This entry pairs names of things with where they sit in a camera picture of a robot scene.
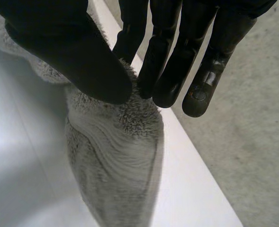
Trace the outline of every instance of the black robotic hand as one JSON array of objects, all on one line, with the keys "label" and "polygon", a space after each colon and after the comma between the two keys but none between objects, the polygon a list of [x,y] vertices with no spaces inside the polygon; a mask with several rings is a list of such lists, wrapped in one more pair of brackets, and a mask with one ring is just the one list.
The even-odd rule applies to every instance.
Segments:
[{"label": "black robotic hand", "polygon": [[[119,0],[119,5],[124,26],[113,52],[131,63],[144,38],[148,0]],[[215,17],[208,48],[182,104],[185,114],[199,117],[207,110],[236,45],[253,27],[257,16],[220,7],[213,0],[150,0],[150,7],[153,35],[138,86],[142,98],[153,97],[155,104],[163,108],[175,103]],[[179,37],[165,66],[180,10]]]},{"label": "black robotic hand", "polygon": [[87,7],[88,0],[0,0],[0,14],[16,43],[88,96],[122,104],[131,95],[131,80]]}]

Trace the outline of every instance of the white surface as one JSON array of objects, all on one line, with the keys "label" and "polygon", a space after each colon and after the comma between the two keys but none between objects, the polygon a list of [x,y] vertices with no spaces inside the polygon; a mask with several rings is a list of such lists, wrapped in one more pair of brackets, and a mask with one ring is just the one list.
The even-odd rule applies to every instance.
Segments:
[{"label": "white surface", "polygon": [[[113,45],[120,28],[96,3]],[[134,67],[140,66],[136,57]],[[62,87],[0,53],[0,227],[97,227],[68,165],[65,115]],[[173,112],[162,115],[165,156],[152,226],[242,226]]]}]

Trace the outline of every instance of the gray carpet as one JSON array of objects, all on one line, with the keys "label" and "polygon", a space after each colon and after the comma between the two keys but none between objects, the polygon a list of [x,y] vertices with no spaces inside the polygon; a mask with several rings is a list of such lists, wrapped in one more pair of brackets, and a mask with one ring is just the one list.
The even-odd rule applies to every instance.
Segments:
[{"label": "gray carpet", "polygon": [[[105,2],[122,25],[118,0]],[[210,30],[173,110],[243,225],[279,227],[279,1],[236,48],[208,111],[193,119],[181,102]],[[151,33],[149,14],[142,59]]]}]

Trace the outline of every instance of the gray towel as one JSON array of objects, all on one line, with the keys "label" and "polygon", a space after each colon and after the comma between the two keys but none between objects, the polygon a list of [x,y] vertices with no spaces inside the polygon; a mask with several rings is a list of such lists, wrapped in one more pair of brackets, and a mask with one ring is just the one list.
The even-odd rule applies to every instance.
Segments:
[{"label": "gray towel", "polygon": [[[101,29],[92,1],[88,13]],[[48,82],[69,84],[63,75],[16,45],[1,16],[0,50],[24,57]],[[73,85],[67,89],[68,157],[82,198],[101,227],[147,227],[161,176],[163,123],[152,101],[139,97],[131,67],[123,65],[133,82],[133,94],[124,105],[87,97]]]}]

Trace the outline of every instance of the fabric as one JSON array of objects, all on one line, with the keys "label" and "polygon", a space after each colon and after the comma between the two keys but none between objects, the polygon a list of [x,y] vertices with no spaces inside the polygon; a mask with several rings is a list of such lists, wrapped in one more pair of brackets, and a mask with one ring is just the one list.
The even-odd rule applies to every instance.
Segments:
[{"label": "fabric", "polygon": [[[101,28],[91,1],[88,13]],[[27,59],[45,81],[69,84],[16,45],[1,16],[0,50]],[[148,227],[162,170],[163,123],[152,100],[139,97],[131,67],[123,65],[133,83],[123,105],[106,104],[68,86],[67,153],[82,198],[101,227]]]}]

